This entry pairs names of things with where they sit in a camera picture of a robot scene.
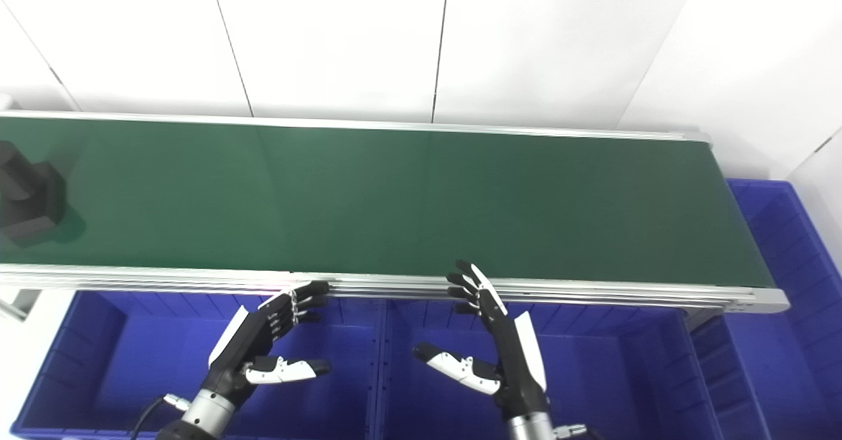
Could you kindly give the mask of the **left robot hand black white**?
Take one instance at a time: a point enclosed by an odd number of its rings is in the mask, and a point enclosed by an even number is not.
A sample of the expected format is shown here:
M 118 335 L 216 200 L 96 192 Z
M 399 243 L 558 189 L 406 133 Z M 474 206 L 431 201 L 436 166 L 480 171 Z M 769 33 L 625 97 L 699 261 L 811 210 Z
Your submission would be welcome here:
M 286 288 L 262 302 L 255 311 L 240 307 L 209 356 L 209 371 L 201 390 L 224 399 L 236 410 L 264 384 L 310 380 L 331 372 L 328 360 L 271 356 L 274 342 L 298 324 L 318 320 L 312 309 L 325 307 L 329 283 L 316 280 Z

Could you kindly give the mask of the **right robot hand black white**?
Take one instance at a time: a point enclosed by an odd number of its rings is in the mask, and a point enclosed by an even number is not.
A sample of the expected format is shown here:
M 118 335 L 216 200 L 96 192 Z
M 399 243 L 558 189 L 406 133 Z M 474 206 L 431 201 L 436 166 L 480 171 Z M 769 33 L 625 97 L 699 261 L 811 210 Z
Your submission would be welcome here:
M 412 355 L 461 385 L 493 398 L 503 419 L 547 415 L 547 378 L 543 356 L 529 313 L 508 313 L 493 282 L 473 263 L 458 259 L 457 272 L 447 274 L 447 292 L 459 302 L 454 311 L 471 314 L 492 336 L 497 362 L 463 356 L 430 342 L 418 342 Z

